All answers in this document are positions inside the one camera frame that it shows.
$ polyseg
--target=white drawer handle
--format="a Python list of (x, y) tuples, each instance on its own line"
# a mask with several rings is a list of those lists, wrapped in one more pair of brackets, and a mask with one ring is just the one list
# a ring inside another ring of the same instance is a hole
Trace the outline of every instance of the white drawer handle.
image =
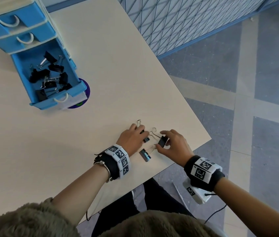
[(19, 37), (17, 37), (17, 41), (23, 44), (31, 44), (34, 41), (34, 35), (30, 32), (30, 41), (22, 41)]
[(53, 100), (55, 100), (55, 101), (58, 102), (58, 103), (63, 103), (63, 102), (65, 102), (67, 99), (68, 99), (68, 93), (66, 93), (66, 97), (65, 97), (65, 99), (63, 99), (63, 100), (58, 100), (58, 99), (56, 99), (56, 98), (54, 98)]
[(0, 20), (0, 24), (6, 27), (16, 27), (17, 25), (19, 25), (20, 19), (16, 15), (14, 15), (14, 18), (16, 19), (16, 22), (14, 24), (5, 23), (2, 20)]

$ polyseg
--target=purple circular sticker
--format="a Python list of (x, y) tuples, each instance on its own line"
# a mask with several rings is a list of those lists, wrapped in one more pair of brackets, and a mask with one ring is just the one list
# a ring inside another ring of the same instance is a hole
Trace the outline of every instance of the purple circular sticker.
[[(87, 87), (87, 89), (85, 90), (85, 94), (86, 94), (87, 98), (89, 99), (89, 96), (90, 96), (90, 87), (89, 87), (88, 83), (87, 83), (85, 80), (81, 79), (81, 78), (78, 78), (78, 79), (79, 79), (79, 80), (82, 80), (82, 81), (85, 83), (85, 85), (86, 85), (86, 87)], [(68, 109), (75, 109), (75, 108), (81, 107), (82, 105), (84, 105), (84, 104), (87, 102), (88, 99), (83, 100), (82, 102), (79, 102), (79, 103), (77, 103), (76, 105), (73, 105), (73, 106), (71, 106), (71, 107), (68, 107)]]

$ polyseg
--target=black pants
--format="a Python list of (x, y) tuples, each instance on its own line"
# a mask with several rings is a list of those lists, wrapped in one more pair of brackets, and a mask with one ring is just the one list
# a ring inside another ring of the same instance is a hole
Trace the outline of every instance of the black pants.
[[(153, 178), (144, 183), (145, 203), (148, 210), (193, 215), (161, 187)], [(131, 192), (105, 207), (98, 218), (91, 237), (101, 235), (123, 220), (138, 214)]]

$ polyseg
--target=hand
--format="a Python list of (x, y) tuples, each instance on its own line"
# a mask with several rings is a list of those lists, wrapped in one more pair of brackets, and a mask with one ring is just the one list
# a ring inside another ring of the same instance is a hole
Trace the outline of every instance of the hand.
[(170, 148), (164, 149), (157, 144), (157, 151), (160, 154), (167, 156), (178, 165), (184, 167), (187, 161), (192, 156), (194, 156), (190, 146), (187, 143), (187, 140), (175, 130), (161, 131), (160, 133), (166, 135), (169, 138), (166, 146), (170, 145)]
[(149, 135), (148, 131), (144, 131), (140, 134), (144, 129), (145, 126), (143, 125), (137, 127), (136, 124), (132, 124), (128, 130), (122, 132), (116, 144), (122, 146), (128, 153), (128, 156), (133, 155), (142, 146), (143, 139)]

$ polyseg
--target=forearm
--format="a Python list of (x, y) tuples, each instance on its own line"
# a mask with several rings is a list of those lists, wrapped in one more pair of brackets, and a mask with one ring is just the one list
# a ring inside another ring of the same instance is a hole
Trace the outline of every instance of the forearm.
[(222, 178), (214, 192), (256, 236), (279, 236), (279, 213), (248, 192)]
[(108, 177), (106, 168), (94, 165), (56, 195), (52, 203), (71, 223), (78, 225)]

